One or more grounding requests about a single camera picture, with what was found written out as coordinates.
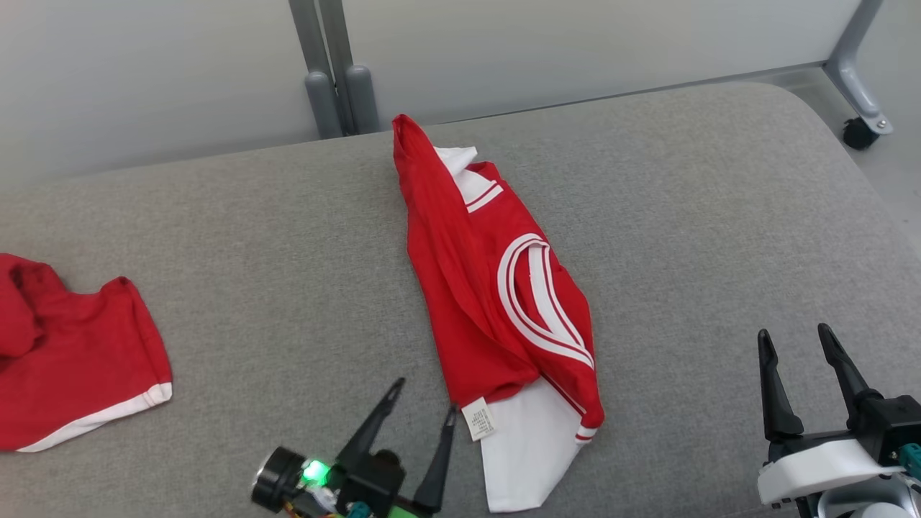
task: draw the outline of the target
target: gray cushion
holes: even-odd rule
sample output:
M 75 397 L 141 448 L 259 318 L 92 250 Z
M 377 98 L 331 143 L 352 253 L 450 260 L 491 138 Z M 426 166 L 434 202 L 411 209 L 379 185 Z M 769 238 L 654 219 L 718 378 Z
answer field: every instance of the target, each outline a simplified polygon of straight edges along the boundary
M 427 131 L 497 164 L 592 307 L 607 422 L 526 515 L 769 512 L 761 327 L 808 430 L 845 423 L 819 322 L 873 386 L 921 396 L 921 264 L 791 94 L 688 88 Z M 448 398 L 405 231 L 386 133 L 0 194 L 0 251 L 75 291 L 131 278 L 175 377 L 164 406 L 0 454 L 0 515 L 268 516 L 249 503 L 264 456 L 332 460 L 398 376 L 379 445 L 402 455 L 411 494 Z M 465 428 L 444 514 L 487 514 Z

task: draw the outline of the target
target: red fabric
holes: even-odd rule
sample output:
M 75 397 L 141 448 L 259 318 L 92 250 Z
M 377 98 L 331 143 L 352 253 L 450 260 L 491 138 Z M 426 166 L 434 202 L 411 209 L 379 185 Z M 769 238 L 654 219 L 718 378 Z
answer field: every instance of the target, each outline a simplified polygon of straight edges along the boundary
M 124 277 L 76 294 L 50 266 L 0 253 L 0 332 L 0 450 L 171 382 L 163 341 Z
M 409 210 L 407 249 L 426 297 L 432 333 L 451 399 L 466 406 L 480 397 L 505 399 L 545 376 L 582 415 L 582 426 L 604 420 L 594 368 L 589 305 L 575 282 L 549 252 L 552 290 L 560 309 L 584 341 L 576 361 L 538 347 L 509 320 L 500 299 L 499 266 L 513 241 L 535 234 L 546 241 L 528 209 L 499 176 L 495 165 L 472 164 L 474 171 L 502 188 L 486 205 L 468 212 L 464 198 L 422 129 L 406 115 L 393 121 L 393 157 Z M 547 323 L 530 292 L 527 252 L 509 274 L 516 300 L 538 327 Z

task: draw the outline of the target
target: green led light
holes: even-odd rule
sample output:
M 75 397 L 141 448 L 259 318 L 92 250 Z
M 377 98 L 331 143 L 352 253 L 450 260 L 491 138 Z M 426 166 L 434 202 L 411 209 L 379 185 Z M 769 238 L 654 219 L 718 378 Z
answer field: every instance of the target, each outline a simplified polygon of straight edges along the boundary
M 300 479 L 309 486 L 322 486 L 326 484 L 326 474 L 330 472 L 330 467 L 320 461 L 310 461 L 310 464 L 304 468 L 304 473 Z

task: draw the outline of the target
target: white robot part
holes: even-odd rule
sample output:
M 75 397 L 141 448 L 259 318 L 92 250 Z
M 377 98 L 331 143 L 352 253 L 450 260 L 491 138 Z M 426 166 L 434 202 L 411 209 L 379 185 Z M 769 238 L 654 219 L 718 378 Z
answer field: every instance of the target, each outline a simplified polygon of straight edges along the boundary
M 856 439 L 831 441 L 765 466 L 758 476 L 758 493 L 767 504 L 903 470 L 879 465 Z
M 897 505 L 881 502 L 858 509 L 851 518 L 912 518 L 912 514 Z

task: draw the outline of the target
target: caster wheel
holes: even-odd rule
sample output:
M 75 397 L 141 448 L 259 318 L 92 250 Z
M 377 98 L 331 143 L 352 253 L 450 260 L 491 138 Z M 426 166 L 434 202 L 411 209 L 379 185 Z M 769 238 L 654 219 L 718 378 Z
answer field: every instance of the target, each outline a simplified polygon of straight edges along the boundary
M 845 123 L 845 144 L 853 149 L 864 150 L 870 147 L 880 135 L 869 129 L 863 119 L 857 117 Z

